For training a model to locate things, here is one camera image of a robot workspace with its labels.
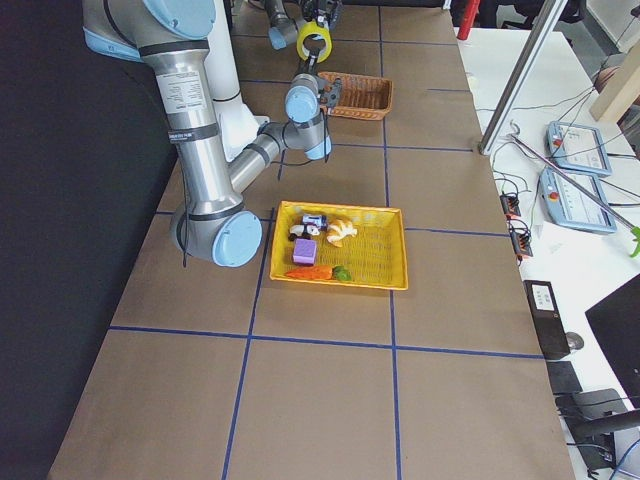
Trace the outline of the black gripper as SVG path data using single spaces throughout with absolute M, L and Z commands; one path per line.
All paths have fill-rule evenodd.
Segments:
M 334 28 L 343 10 L 341 0 L 303 0 L 302 16 L 309 22 L 315 20 L 316 24 L 324 27 L 324 21 L 329 28 Z
M 325 90 L 327 86 L 327 81 L 318 75 L 318 64 L 323 52 L 323 46 L 322 45 L 313 46 L 312 53 L 311 53 L 311 47 L 312 45 L 310 42 L 308 41 L 303 42 L 302 52 L 304 54 L 305 60 L 299 61 L 297 74 L 310 75 L 311 77 L 314 78 L 314 80 L 318 84 L 318 89 Z

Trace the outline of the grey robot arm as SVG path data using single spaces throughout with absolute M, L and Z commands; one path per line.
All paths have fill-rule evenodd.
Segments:
M 268 16 L 270 27 L 268 36 L 276 50 L 292 45 L 300 37 L 300 31 L 306 25 L 331 30 L 338 22 L 343 10 L 342 1 L 300 0 L 293 1 L 300 15 L 292 17 L 285 7 L 285 1 L 265 0 L 258 5 Z
M 86 1 L 83 31 L 94 52 L 142 62 L 154 72 L 177 148 L 185 199 L 171 235 L 185 256 L 222 267 L 250 261 L 262 238 L 244 190 L 281 153 L 311 160 L 331 150 L 316 69 L 331 52 L 336 6 L 301 3 L 292 19 L 279 1 L 264 5 L 277 48 L 294 45 L 301 64 L 285 98 L 283 123 L 256 117 L 244 104 L 224 5 L 219 1 Z

